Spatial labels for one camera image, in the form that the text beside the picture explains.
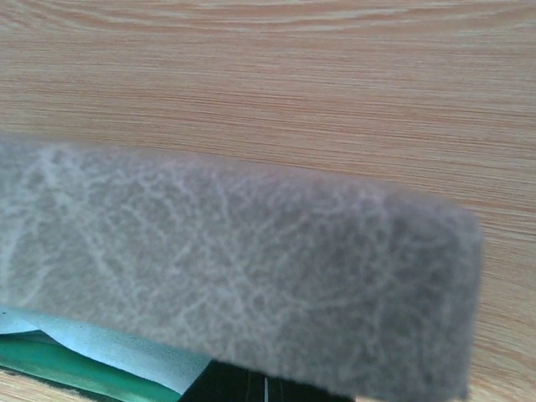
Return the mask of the grey felt glasses case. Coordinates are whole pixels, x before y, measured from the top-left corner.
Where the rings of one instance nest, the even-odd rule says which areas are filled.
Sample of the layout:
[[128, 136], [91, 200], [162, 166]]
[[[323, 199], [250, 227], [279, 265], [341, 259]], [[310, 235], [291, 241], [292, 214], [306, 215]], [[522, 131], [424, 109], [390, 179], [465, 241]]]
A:
[[363, 178], [1, 140], [1, 302], [346, 397], [468, 392], [482, 232]]

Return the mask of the light blue cleaning cloth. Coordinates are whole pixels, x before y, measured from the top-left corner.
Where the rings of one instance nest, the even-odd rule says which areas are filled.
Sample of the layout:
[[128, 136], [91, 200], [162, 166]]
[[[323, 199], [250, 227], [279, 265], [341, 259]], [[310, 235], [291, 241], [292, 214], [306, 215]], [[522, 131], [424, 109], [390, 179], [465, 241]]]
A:
[[206, 356], [85, 322], [1, 306], [1, 334], [37, 332], [82, 356], [183, 394], [207, 368]]

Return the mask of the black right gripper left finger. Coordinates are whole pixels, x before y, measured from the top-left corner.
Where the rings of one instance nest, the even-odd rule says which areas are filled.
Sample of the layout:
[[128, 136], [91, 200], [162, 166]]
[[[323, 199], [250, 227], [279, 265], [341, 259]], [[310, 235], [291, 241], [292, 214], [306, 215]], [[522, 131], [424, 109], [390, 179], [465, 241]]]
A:
[[212, 360], [180, 402], [262, 402], [264, 375]]

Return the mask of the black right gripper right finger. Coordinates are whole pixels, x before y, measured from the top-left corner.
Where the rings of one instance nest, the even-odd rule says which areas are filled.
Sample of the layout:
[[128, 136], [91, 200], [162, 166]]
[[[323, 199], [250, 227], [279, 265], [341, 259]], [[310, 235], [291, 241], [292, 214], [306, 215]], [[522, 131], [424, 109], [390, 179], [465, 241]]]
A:
[[307, 384], [275, 377], [264, 377], [264, 401], [267, 402], [353, 402]]

